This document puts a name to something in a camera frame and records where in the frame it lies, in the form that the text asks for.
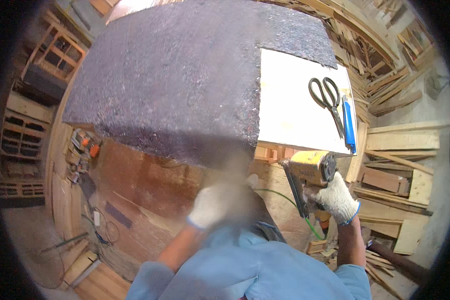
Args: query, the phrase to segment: scissors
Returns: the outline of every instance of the scissors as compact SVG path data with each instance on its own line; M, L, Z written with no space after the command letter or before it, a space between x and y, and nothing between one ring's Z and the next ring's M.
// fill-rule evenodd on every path
M318 85L318 89L320 90L321 99L313 91L312 83L316 83ZM336 97L332 93L332 90L329 85L335 89L335 92L337 93ZM327 97L325 97L323 87L325 87L325 90L327 90L327 93L330 96L331 104L330 104L330 102L328 102ZM337 106L340 104L340 92L338 91L338 87L335 84L335 82L332 79L325 77L323 79L323 86L322 86L322 83L320 82L320 80L318 80L317 78L312 78L308 82L308 90L310 91L310 95L312 96L313 100L315 100L315 102L317 102L318 105L320 105L322 108L327 108L330 111L330 113L333 117L333 120L335 121L335 125L337 126L338 135L340 136L340 138L343 138L344 134L345 134L345 130L342 125L342 120L340 119L340 115L338 114L338 111L337 111Z

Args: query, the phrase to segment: hand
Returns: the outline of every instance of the hand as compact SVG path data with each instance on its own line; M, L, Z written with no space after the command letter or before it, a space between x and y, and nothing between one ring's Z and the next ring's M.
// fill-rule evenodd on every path
M240 214L240 204L246 203L245 186L220 183L200 190L188 215L188 222L208 229L229 216Z
M323 205L337 221L338 225L348 224L358 213L360 202L353 200L340 173L324 189L304 186L304 199Z

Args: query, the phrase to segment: blue shirt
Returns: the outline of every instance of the blue shirt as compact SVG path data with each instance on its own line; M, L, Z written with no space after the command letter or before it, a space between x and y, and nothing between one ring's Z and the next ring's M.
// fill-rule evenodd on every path
M248 300L372 299L363 267L345 264L332 272L285 243L224 227L176 274L159 262L144 262L126 300L238 300L244 295Z

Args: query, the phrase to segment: blue utility knife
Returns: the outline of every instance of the blue utility knife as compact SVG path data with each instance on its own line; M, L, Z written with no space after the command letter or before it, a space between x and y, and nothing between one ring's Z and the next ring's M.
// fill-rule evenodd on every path
M348 103L347 96L342 96L342 109L343 109L343 128L345 129L345 146L350 149L352 154L357 151L355 144L355 133L353 132L353 118L352 111L350 110L350 104Z

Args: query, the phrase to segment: yellow nail gun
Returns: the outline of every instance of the yellow nail gun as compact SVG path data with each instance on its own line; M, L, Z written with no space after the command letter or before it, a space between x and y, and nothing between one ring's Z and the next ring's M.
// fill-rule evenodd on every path
M282 159L278 162L285 171L295 199L298 213L302 218L309 217L309 204L303 199L303 184L314 185L321 188L327 187L334 179L337 169L335 155L329 151L300 151L292 158ZM320 222L323 233L328 233L330 214L319 205L315 211L315 217Z

